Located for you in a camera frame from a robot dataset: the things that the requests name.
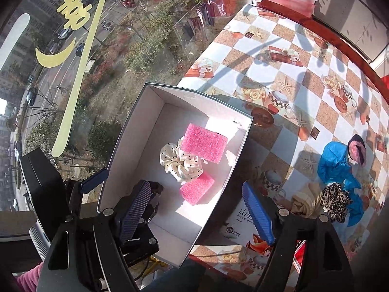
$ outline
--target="blue plastic bag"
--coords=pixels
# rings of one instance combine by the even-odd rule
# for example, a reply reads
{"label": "blue plastic bag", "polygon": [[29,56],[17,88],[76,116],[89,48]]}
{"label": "blue plastic bag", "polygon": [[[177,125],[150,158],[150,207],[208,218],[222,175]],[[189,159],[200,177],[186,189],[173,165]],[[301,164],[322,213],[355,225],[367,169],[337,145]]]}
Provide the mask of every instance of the blue plastic bag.
{"label": "blue plastic bag", "polygon": [[363,216],[362,200],[354,193],[354,188],[361,188],[360,183],[352,174],[348,161],[347,146],[340,142],[330,142],[323,150],[318,163],[318,176],[328,184],[331,182],[344,183],[343,190],[349,191],[349,197],[353,202],[347,206],[350,213],[347,226],[353,226]]}

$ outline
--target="open box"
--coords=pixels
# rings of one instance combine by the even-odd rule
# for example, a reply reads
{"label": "open box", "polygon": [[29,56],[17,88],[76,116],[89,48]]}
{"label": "open box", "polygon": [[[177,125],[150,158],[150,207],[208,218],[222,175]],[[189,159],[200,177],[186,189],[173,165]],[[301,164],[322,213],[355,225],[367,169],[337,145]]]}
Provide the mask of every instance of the open box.
{"label": "open box", "polygon": [[[158,213],[149,227],[160,247],[156,257],[180,266],[227,185],[251,122],[251,116],[198,91],[146,83],[116,143],[98,211],[113,208],[140,179],[162,184]],[[203,163],[215,183],[194,206],[182,198],[182,183],[159,163],[161,148],[167,143],[177,144],[189,123],[228,138],[220,163]]]}

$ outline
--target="leopard print scrunchie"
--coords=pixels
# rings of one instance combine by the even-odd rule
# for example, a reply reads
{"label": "leopard print scrunchie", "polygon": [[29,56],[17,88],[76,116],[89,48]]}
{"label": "leopard print scrunchie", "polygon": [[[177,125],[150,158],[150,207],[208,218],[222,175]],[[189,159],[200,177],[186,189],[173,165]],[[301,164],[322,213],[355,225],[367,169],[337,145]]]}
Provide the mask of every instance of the leopard print scrunchie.
{"label": "leopard print scrunchie", "polygon": [[331,222],[344,223],[347,214],[347,205],[353,201],[349,198],[349,192],[343,191],[342,186],[335,182],[323,190],[320,205],[324,207]]}

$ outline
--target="metal bolt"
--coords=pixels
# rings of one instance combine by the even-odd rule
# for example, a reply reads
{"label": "metal bolt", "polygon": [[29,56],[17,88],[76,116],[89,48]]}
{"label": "metal bolt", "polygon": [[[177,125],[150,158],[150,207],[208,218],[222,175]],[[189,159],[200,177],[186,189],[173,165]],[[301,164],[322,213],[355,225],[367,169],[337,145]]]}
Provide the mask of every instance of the metal bolt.
{"label": "metal bolt", "polygon": [[280,214],[281,216],[288,216],[289,211],[287,209],[279,209],[278,214]]}
{"label": "metal bolt", "polygon": [[73,220],[73,216],[71,214],[65,217],[65,222],[70,222],[71,220]]}
{"label": "metal bolt", "polygon": [[103,210],[103,214],[104,216],[110,216],[114,213],[113,209],[112,208],[107,208],[105,210]]}
{"label": "metal bolt", "polygon": [[327,215],[324,215],[324,214],[321,214],[319,217],[318,217],[319,220],[321,220],[323,223],[327,223],[328,222],[328,216]]}

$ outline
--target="glass window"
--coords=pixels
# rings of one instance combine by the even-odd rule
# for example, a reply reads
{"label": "glass window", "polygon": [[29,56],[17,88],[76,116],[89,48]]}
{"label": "glass window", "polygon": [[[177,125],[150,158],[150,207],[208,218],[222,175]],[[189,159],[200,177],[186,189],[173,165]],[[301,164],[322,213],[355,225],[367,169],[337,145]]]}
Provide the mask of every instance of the glass window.
{"label": "glass window", "polygon": [[[0,98],[7,101],[0,111],[0,148],[10,149],[10,166],[16,175],[15,189],[19,209],[26,210],[19,195],[24,191],[21,172],[14,154],[20,142],[22,154],[40,147],[56,165],[63,178],[86,178],[107,166],[114,144],[128,113],[145,82],[177,85],[184,73],[235,16],[246,0],[103,0],[104,7],[93,40],[89,60],[94,60],[82,85],[71,125],[69,141],[60,156],[51,155],[69,96],[74,84],[83,43],[101,0],[82,0],[90,15],[68,22],[57,12],[63,0],[23,0],[8,22],[9,29],[24,13],[28,25],[1,67]],[[64,51],[73,40],[71,54],[46,68],[36,57]],[[37,89],[33,100],[26,97]],[[6,171],[7,165],[0,165]],[[96,201],[99,191],[89,195]],[[12,210],[12,203],[1,203]]]}

